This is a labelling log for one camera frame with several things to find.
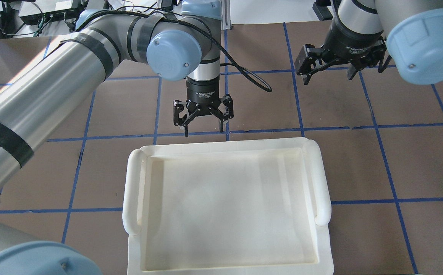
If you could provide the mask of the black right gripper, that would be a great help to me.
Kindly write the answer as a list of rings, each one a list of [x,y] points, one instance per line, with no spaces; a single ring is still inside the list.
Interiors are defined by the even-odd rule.
[[[296,74],[308,85],[312,75],[331,66],[350,64],[347,78],[352,80],[366,67],[378,68],[382,73],[388,67],[387,50],[382,37],[383,28],[378,19],[357,24],[333,19],[326,39],[320,47],[302,46],[294,61]]]

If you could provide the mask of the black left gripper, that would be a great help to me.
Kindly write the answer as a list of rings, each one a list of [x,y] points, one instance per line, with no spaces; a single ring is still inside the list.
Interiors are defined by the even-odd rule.
[[[174,125],[183,127],[184,136],[189,137],[188,125],[196,117],[213,115],[219,120],[220,133],[225,131],[227,120],[234,117],[233,99],[227,94],[220,95],[220,77],[199,81],[186,77],[187,99],[173,102]]]

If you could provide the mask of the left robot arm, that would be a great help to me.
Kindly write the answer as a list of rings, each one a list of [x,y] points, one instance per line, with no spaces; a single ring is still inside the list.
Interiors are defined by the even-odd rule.
[[[222,0],[183,0],[181,19],[129,11],[85,11],[79,26],[42,61],[0,91],[0,192],[67,116],[122,61],[147,64],[168,81],[187,80],[195,107],[174,123],[187,128],[202,115],[223,126],[233,116],[217,98]],[[101,275],[94,261],[57,242],[42,241],[0,223],[0,275]]]

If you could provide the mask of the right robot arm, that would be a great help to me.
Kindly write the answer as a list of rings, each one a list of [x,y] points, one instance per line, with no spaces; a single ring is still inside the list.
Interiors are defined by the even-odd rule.
[[[353,79],[367,67],[382,73],[391,60],[414,85],[443,81],[443,0],[317,0],[332,7],[320,47],[305,44],[294,62],[304,84],[331,66],[349,65]]]

